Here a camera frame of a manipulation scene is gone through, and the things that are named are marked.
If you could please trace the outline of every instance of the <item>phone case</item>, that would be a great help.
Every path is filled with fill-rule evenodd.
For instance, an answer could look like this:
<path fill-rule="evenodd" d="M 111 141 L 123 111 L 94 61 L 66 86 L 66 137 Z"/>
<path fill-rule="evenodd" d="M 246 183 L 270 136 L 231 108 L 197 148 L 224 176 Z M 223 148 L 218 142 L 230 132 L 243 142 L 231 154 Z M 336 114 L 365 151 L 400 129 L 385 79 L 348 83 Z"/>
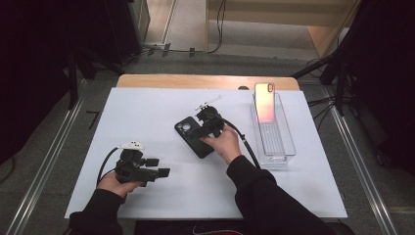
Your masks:
<path fill-rule="evenodd" d="M 197 129 L 199 127 L 201 126 L 192 117 L 186 117 L 174 125 L 174 128 L 176 129 L 177 133 L 179 133 L 179 135 L 184 139 L 184 141 L 186 141 L 186 143 L 190 146 L 193 152 L 195 152 L 195 154 L 200 159 L 203 159 L 214 150 L 210 145 L 202 142 L 200 139 L 192 138 L 189 135 L 189 133 L 192 130 Z"/>

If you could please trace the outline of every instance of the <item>white connector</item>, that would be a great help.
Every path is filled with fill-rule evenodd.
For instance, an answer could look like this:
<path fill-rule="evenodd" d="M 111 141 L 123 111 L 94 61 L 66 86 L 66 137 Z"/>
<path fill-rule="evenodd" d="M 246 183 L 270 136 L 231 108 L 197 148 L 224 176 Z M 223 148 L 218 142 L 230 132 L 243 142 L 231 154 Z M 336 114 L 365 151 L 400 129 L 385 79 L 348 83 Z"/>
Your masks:
<path fill-rule="evenodd" d="M 144 150 L 144 145 L 138 141 L 131 141 L 117 146 L 119 149 Z"/>

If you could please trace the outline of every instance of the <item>metal strip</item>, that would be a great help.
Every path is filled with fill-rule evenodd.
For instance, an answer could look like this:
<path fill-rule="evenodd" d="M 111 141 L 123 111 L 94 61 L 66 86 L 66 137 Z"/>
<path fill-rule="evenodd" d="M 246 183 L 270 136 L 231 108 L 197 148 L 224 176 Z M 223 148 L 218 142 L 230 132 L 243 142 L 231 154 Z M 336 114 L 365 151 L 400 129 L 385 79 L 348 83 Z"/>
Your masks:
<path fill-rule="evenodd" d="M 61 127 L 58 130 L 58 133 L 55 136 L 55 139 L 52 142 L 51 147 L 49 148 L 46 157 L 40 166 L 40 169 L 37 171 L 36 176 L 34 177 L 29 189 L 25 193 L 23 200 L 19 206 L 19 209 L 13 219 L 8 231 L 6 234 L 22 234 L 23 230 L 27 224 L 27 221 L 36 206 L 36 203 L 40 197 L 40 194 L 48 180 L 50 172 L 53 169 L 53 166 L 61 152 L 62 146 L 64 145 L 67 136 L 70 132 L 70 129 L 73 125 L 73 122 L 76 119 L 77 114 L 79 113 L 80 107 L 83 102 L 83 94 L 87 87 L 87 82 L 85 79 L 82 79 L 79 90 L 80 96 L 76 104 L 74 105 L 71 111 L 68 111 L 67 115 L 64 118 L 64 121 Z"/>
<path fill-rule="evenodd" d="M 324 86 L 323 93 L 326 97 L 333 96 L 332 92 Z M 393 225 L 388 209 L 384 204 L 382 196 L 373 182 L 372 176 L 370 175 L 369 170 L 367 169 L 366 164 L 363 161 L 348 129 L 346 119 L 340 116 L 337 109 L 332 109 L 332 115 L 346 144 L 347 151 L 350 155 L 351 161 L 353 162 L 354 168 L 356 169 L 357 176 L 360 179 L 360 183 L 362 184 L 363 190 L 366 193 L 370 206 L 376 216 L 376 219 L 378 220 L 383 234 L 398 234 Z"/>

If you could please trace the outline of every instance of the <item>white table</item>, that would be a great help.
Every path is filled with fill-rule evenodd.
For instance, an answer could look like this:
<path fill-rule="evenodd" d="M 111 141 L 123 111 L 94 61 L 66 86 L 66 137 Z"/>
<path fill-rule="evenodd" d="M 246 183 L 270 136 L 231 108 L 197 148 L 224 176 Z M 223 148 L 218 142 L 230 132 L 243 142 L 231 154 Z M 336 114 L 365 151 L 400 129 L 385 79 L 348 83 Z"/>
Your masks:
<path fill-rule="evenodd" d="M 95 189 L 99 168 L 116 145 L 138 140 L 145 158 L 159 158 L 170 167 L 168 178 L 149 182 L 127 197 L 118 216 L 141 219 L 241 218 L 226 163 L 212 153 L 201 160 L 173 126 L 194 116 L 194 108 L 217 95 L 212 105 L 233 122 L 256 152 L 249 90 L 114 88 L 103 111 L 74 188 L 66 218 L 82 211 Z M 319 217 L 347 217 L 332 171 L 301 91 L 279 91 L 297 153 L 286 168 L 271 171 L 278 184 Z M 241 143 L 243 153 L 250 159 Z M 104 170 L 115 167 L 121 150 Z"/>

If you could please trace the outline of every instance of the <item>black clothing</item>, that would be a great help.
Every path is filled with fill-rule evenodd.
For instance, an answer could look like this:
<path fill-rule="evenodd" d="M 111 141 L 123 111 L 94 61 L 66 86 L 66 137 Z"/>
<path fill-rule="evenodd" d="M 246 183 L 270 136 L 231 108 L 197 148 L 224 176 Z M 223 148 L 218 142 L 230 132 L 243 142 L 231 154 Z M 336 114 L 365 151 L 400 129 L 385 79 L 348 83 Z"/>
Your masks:
<path fill-rule="evenodd" d="M 252 234 L 335 234 L 281 189 L 268 170 L 255 168 L 245 156 L 236 158 L 226 173 L 237 188 L 235 201 Z M 116 221 L 121 202 L 112 192 L 95 190 L 85 210 L 70 215 L 71 234 L 122 234 Z"/>

